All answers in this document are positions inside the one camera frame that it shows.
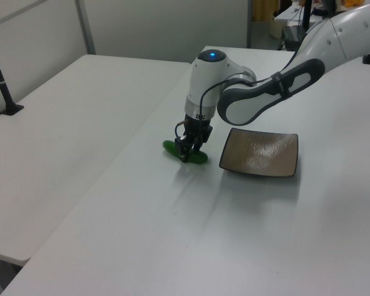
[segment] black cable holder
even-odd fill
[[[3,110],[1,114],[13,116],[14,114],[18,113],[20,110],[23,109],[22,105],[17,105],[15,104],[14,100],[12,100],[10,91],[8,90],[7,83],[2,75],[1,69],[0,69],[0,91],[6,102],[6,109]]]

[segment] robotic arm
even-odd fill
[[[247,125],[268,108],[314,84],[328,71],[369,53],[370,5],[317,23],[288,65],[262,81],[221,51],[200,53],[192,69],[185,120],[176,126],[185,127],[183,136],[176,134],[175,139],[180,159],[187,162],[190,149],[198,151],[207,142],[216,109],[227,123]]]

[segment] white table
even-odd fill
[[[221,50],[259,78],[291,57]],[[293,178],[220,169],[231,126],[218,116],[208,164],[164,153],[190,74],[3,296],[370,295],[370,65],[347,63],[245,127],[298,134]]]
[[[0,116],[0,259],[35,254],[188,67],[86,55]]]

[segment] white tabletop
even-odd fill
[[[263,78],[289,52],[225,49]],[[4,291],[10,295],[370,295],[370,65],[360,59],[269,109],[248,130],[297,133],[293,178],[162,149],[190,69]]]
[[[86,55],[0,116],[0,259],[34,255],[188,67]]]

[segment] square plate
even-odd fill
[[[251,175],[291,177],[296,173],[297,134],[275,134],[232,128],[220,168]]]

